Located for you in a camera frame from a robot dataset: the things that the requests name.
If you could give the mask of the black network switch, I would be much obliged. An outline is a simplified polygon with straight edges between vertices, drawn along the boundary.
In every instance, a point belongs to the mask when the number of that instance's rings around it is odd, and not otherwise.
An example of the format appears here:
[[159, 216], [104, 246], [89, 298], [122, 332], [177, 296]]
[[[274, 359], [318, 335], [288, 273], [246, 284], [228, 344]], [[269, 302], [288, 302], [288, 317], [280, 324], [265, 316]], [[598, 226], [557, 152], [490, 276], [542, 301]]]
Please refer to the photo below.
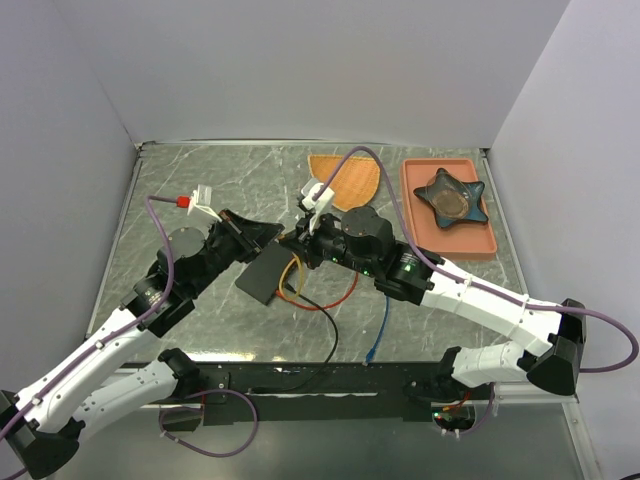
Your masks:
[[235, 286], [262, 305], [276, 296], [279, 279], [293, 254], [277, 242], [269, 244], [240, 274]]

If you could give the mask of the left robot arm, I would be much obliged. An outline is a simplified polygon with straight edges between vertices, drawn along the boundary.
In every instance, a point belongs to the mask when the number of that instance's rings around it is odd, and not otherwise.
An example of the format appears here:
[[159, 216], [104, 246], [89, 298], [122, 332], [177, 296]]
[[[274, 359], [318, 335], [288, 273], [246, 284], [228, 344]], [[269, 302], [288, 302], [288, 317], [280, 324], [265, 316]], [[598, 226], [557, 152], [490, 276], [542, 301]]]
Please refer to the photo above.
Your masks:
[[200, 370], [178, 348], [113, 384], [107, 380], [138, 349], [162, 338], [195, 308], [197, 297], [233, 263], [254, 260], [282, 231], [223, 210], [208, 232], [185, 228], [163, 245], [138, 281], [88, 340], [57, 367], [17, 393], [1, 394], [1, 438], [33, 479], [64, 466], [82, 441], [158, 400], [190, 400]]

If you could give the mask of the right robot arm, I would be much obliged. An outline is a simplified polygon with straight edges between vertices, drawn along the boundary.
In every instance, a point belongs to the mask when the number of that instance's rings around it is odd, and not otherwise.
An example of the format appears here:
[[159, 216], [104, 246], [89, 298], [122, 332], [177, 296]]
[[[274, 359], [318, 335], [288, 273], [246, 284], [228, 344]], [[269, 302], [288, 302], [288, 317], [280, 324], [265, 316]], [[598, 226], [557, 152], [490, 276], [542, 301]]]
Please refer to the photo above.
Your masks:
[[532, 301], [484, 281], [453, 262], [395, 238], [391, 223], [371, 207], [341, 218], [324, 214], [314, 229], [305, 216], [279, 237], [310, 269], [331, 261], [373, 279], [386, 296], [468, 319], [505, 337], [498, 345], [450, 347], [431, 381], [456, 399], [481, 385], [528, 381], [548, 393], [572, 396], [584, 349], [584, 316]]

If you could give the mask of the orange woven basket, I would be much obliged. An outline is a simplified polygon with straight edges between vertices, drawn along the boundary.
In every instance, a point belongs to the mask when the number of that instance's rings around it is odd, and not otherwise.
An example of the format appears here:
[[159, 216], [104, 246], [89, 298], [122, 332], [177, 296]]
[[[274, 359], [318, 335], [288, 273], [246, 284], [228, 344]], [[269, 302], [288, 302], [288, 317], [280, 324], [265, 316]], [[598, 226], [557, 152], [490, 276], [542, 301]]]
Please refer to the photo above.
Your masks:
[[[327, 181], [341, 160], [342, 156], [337, 154], [310, 154], [311, 176], [320, 182]], [[333, 207], [346, 212], [368, 204], [378, 190], [380, 175], [380, 168], [372, 158], [350, 157], [329, 185], [335, 193]]]

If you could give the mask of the blue star-shaped dish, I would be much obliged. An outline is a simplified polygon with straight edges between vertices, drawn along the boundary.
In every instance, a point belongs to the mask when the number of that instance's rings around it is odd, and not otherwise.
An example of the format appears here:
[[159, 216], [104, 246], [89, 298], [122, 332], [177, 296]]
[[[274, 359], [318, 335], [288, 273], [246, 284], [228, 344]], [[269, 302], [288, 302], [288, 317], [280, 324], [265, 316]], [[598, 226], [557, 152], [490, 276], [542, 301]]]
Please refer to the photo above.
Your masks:
[[489, 222], [482, 206], [484, 191], [484, 182], [464, 182], [439, 168], [431, 181], [416, 187], [413, 194], [432, 209], [436, 225], [446, 230], [457, 224]]

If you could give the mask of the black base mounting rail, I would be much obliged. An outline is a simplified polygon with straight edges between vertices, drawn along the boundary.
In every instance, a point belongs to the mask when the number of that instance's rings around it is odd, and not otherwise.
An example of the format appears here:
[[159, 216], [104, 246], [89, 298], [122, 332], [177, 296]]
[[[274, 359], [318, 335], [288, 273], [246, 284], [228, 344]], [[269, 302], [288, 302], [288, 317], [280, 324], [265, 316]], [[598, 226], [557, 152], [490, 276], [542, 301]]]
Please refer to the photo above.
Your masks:
[[327, 365], [199, 362], [191, 393], [219, 387], [246, 395], [263, 422], [400, 419], [430, 422], [431, 408], [464, 399], [486, 402], [489, 386], [447, 380], [436, 362]]

